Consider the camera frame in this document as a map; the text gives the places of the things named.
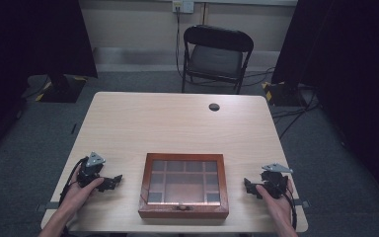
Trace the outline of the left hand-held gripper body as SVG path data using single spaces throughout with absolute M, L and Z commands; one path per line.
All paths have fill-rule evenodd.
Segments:
M 95 179 L 98 179 L 105 162 L 106 160 L 96 152 L 92 152 L 89 156 L 83 158 L 80 164 L 80 171 L 77 175 L 79 186 L 84 188 Z

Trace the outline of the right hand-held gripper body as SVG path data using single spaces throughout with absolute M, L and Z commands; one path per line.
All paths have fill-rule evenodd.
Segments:
M 283 176 L 283 173 L 292 174 L 293 170 L 278 163 L 264 165 L 263 169 L 261 177 L 264 188 L 273 198 L 280 198 L 286 192 L 288 181 L 288 177 Z

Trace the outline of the wooden box with glass lid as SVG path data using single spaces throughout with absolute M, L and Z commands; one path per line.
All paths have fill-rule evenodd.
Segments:
M 225 219 L 229 203 L 224 157 L 147 154 L 138 213 L 143 218 Z

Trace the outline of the person's right hand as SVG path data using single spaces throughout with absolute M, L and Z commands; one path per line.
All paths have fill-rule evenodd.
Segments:
M 291 204 L 285 197 L 279 199 L 273 198 L 267 190 L 261 186 L 256 186 L 257 191 L 263 197 L 268 212 L 274 221 L 277 230 L 292 230 L 291 224 Z

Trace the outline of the person's left hand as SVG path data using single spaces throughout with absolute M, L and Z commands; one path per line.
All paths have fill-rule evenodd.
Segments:
M 103 178 L 97 178 L 84 188 L 81 188 L 77 182 L 79 171 L 80 167 L 77 167 L 68 185 L 64 200 L 57 210 L 67 219 L 74 216 L 88 199 L 91 192 L 104 181 Z

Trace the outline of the light wooden table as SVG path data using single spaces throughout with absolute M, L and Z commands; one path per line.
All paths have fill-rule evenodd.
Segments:
M 218 112 L 209 109 L 220 106 Z M 96 152 L 105 177 L 122 175 L 112 191 L 94 193 L 69 223 L 72 232 L 266 233 L 274 229 L 264 203 L 247 194 L 264 165 L 285 164 L 262 96 L 99 92 L 90 105 L 59 181 Z M 149 153 L 221 154 L 230 211 L 224 220 L 143 219 L 140 187 Z

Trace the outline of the black stand base striped tape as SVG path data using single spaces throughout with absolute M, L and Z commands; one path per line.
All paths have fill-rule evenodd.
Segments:
M 75 103 L 87 79 L 80 76 L 49 74 L 50 81 L 36 97 L 42 103 Z
M 284 82 L 262 84 L 267 101 L 276 107 L 305 107 L 306 102 L 298 88 L 291 88 Z

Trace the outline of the black curtain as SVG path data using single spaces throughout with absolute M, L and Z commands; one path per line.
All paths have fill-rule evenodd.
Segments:
M 271 81 L 316 87 L 379 185 L 379 0 L 297 0 Z
M 79 0 L 0 0 L 0 137 L 49 74 L 98 76 Z

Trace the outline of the black folding chair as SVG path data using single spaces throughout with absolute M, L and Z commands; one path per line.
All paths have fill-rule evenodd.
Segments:
M 246 33 L 207 25 L 184 32 L 185 56 L 182 92 L 187 77 L 226 82 L 239 94 L 254 42 Z

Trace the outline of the white wall socket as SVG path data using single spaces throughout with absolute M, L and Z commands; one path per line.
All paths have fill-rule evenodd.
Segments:
M 172 11 L 174 13 L 192 14 L 194 12 L 194 2 L 190 0 L 173 0 Z

